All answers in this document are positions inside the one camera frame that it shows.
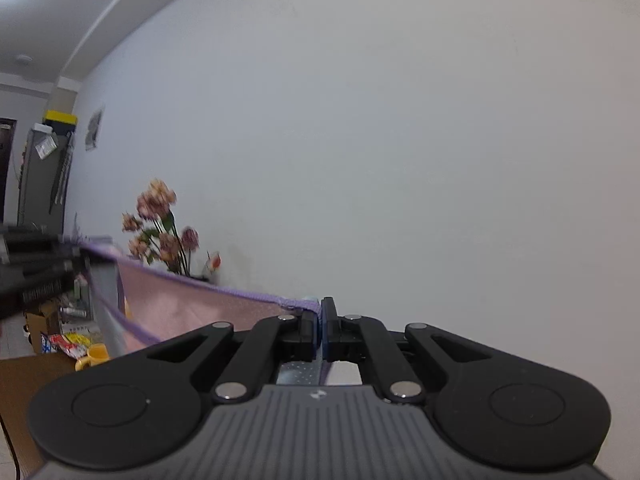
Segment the tiled floor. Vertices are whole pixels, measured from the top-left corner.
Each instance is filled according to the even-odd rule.
[[[24,325],[24,316],[22,314],[5,319],[1,323],[0,359],[34,355],[33,348],[22,332],[22,326]]]
[[[0,335],[0,359],[10,359],[13,357],[25,357],[34,355],[33,348],[22,332],[24,316],[5,319],[2,323],[2,334]],[[0,480],[15,480],[15,465],[11,457],[11,452],[7,447],[4,434],[0,431]]]
[[[0,431],[0,480],[15,480],[15,465],[11,452],[6,445],[4,435]]]

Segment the ribbed plastic surface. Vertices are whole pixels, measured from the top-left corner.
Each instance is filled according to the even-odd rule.
[[[371,386],[265,386],[216,408],[193,440],[159,462],[110,474],[49,463],[34,480],[602,480],[584,465],[530,475],[472,462],[435,433],[421,410]]]

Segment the green leaf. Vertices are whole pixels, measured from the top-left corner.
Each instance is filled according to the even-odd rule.
[[[162,219],[162,227],[167,232],[174,228],[174,214],[171,211]]]
[[[158,231],[158,229],[145,229],[144,231],[142,231],[143,234],[146,235],[146,238],[158,238],[158,236],[160,235],[160,231]]]

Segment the doorway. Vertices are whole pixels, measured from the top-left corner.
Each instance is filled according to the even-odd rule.
[[[6,176],[11,159],[11,146],[14,142],[15,123],[13,119],[0,118],[0,223],[4,222]]]

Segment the white wall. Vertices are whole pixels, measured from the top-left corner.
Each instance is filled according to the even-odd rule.
[[[571,371],[640,472],[640,0],[177,0],[84,82],[86,234],[155,176],[229,285]]]
[[[16,131],[12,145],[12,160],[9,161],[9,171],[6,176],[6,191],[4,192],[4,221],[15,224],[18,216],[18,179],[20,175],[20,161],[27,142],[30,128],[42,120],[46,97],[34,95],[31,92],[11,91],[0,88],[0,117],[15,119]]]

